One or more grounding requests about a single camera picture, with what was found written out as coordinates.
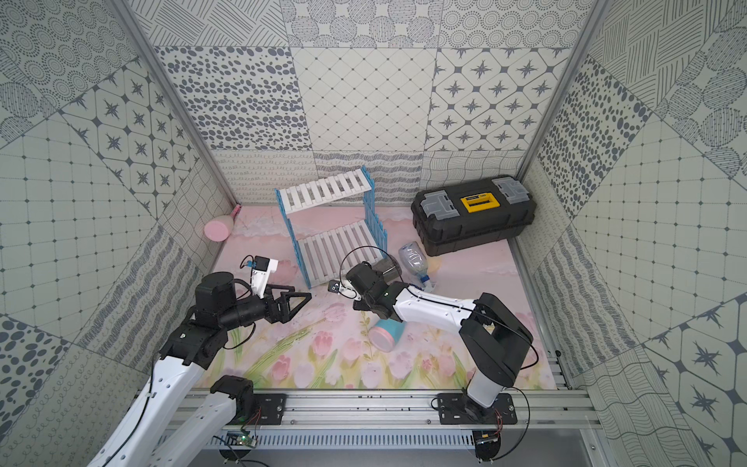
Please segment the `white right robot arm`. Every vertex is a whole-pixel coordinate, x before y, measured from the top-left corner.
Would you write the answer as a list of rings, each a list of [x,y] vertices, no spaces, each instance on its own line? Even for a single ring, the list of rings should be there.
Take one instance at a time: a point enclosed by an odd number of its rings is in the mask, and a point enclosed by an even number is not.
[[[533,348],[531,332],[490,293],[476,300],[427,293],[400,280],[387,281],[367,262],[330,280],[328,290],[383,320],[425,324],[459,336],[477,367],[466,387],[470,409],[491,408],[501,392],[513,387]]]

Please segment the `blue and white slatted shelf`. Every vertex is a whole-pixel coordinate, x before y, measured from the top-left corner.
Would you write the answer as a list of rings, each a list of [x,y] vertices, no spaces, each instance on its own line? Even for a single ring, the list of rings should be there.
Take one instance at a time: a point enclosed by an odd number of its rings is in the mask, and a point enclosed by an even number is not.
[[[377,215],[375,180],[361,165],[357,169],[274,191],[294,253],[309,288],[336,279],[360,262],[375,264],[387,250],[388,233]],[[360,196],[363,215],[338,220],[333,202]],[[291,217],[314,215],[318,233],[298,237]]]

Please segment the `teal pink spray bottle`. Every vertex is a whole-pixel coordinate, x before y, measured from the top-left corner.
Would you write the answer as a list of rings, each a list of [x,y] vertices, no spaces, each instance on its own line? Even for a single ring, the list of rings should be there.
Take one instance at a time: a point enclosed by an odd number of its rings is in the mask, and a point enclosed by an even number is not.
[[[368,339],[377,350],[391,352],[402,339],[405,329],[403,322],[381,319],[368,331]]]

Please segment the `clear blue spray bottle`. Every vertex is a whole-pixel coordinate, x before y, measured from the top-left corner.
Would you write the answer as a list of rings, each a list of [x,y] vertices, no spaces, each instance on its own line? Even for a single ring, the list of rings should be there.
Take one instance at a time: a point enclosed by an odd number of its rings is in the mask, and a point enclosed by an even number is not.
[[[425,292],[432,292],[435,284],[428,272],[426,255],[419,244],[416,241],[406,243],[399,249],[398,254],[402,265],[417,279],[419,287]]]

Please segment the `smoky grey spray bottle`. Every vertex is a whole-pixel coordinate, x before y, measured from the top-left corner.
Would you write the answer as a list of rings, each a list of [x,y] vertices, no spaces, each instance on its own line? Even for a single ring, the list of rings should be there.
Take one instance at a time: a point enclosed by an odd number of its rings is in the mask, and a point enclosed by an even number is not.
[[[393,281],[401,281],[400,266],[389,257],[382,258],[381,260],[377,261],[373,265],[373,270],[375,272],[380,272],[387,283],[391,283]]]

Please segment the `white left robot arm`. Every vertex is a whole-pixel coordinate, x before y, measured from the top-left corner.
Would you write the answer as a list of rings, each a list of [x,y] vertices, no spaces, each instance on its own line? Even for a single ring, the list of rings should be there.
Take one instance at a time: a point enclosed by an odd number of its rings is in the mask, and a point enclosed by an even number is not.
[[[256,414],[260,407],[252,381],[227,375],[172,435],[161,437],[195,383],[226,349],[231,330],[262,320],[285,324],[312,299],[292,286],[264,283],[238,298],[240,283],[229,272],[202,278],[187,320],[157,353],[147,383],[91,465],[187,466],[232,420]]]

